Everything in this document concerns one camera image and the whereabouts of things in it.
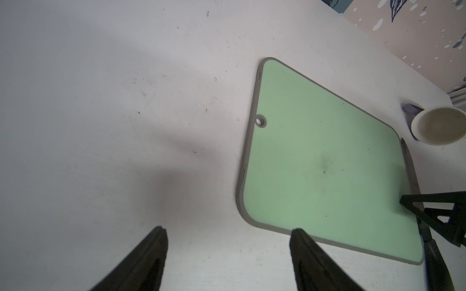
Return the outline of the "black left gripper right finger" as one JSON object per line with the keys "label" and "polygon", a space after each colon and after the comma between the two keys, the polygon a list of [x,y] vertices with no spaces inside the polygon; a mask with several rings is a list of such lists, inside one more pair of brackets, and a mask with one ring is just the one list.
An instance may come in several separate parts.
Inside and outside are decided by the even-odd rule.
{"label": "black left gripper right finger", "polygon": [[299,291],[362,290],[303,229],[292,230],[290,252]]}

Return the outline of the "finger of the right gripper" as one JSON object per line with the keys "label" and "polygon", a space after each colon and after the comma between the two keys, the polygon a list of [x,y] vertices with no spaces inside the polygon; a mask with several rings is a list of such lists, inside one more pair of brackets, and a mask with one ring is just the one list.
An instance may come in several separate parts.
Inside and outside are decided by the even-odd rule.
{"label": "finger of the right gripper", "polygon": [[[425,207],[423,210],[415,203],[435,202],[453,204],[452,209]],[[466,193],[447,192],[440,194],[403,195],[400,203],[421,221],[443,236],[451,244],[466,245]]]}

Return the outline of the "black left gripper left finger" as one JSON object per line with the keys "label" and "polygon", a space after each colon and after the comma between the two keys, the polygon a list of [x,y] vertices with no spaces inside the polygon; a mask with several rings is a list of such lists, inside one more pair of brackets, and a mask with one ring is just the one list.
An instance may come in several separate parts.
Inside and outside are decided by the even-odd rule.
{"label": "black left gripper left finger", "polygon": [[167,250],[167,232],[157,226],[92,290],[158,291]]}

